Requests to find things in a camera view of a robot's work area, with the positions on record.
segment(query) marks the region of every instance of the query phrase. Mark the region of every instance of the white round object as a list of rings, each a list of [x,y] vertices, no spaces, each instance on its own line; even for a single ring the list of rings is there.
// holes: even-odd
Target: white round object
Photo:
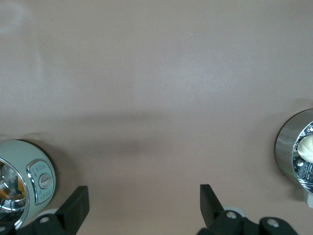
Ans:
[[[313,136],[306,136],[299,142],[298,153],[301,158],[313,163]]]
[[[26,224],[50,202],[55,172],[47,155],[20,140],[0,142],[0,220]]]

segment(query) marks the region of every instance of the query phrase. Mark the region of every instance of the silver cylindrical object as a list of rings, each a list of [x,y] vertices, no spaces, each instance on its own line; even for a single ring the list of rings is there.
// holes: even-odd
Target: silver cylindrical object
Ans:
[[[36,216],[55,191],[55,172],[47,155],[20,140],[0,142],[0,220],[19,228]]]
[[[305,200],[313,207],[313,163],[304,160],[298,146],[303,138],[313,135],[313,109],[291,117],[280,130],[276,145],[276,162],[282,172],[305,191]]]

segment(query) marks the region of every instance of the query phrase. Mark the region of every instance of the table surface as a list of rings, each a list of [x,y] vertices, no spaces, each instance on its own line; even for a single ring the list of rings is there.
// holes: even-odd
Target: table surface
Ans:
[[[200,184],[312,233],[273,149],[313,107],[313,1],[5,0],[0,52],[0,140],[50,154],[48,208],[88,185],[79,235],[196,234]]]

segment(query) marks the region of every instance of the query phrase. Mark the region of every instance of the black metal bracket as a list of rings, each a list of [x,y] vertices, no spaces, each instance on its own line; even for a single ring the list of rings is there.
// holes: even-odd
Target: black metal bracket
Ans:
[[[0,222],[0,235],[75,235],[88,212],[88,187],[79,186],[55,214],[42,215],[17,230],[13,222]]]
[[[200,208],[206,225],[197,235],[298,235],[286,221],[264,217],[260,224],[225,211],[210,185],[200,186]]]

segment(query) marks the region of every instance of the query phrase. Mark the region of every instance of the gray surface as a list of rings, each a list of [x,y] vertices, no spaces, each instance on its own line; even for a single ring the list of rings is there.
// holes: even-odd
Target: gray surface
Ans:
[[[195,234],[199,185],[311,234],[276,134],[312,108],[312,1],[1,1],[0,139],[37,140],[78,185],[79,234]]]

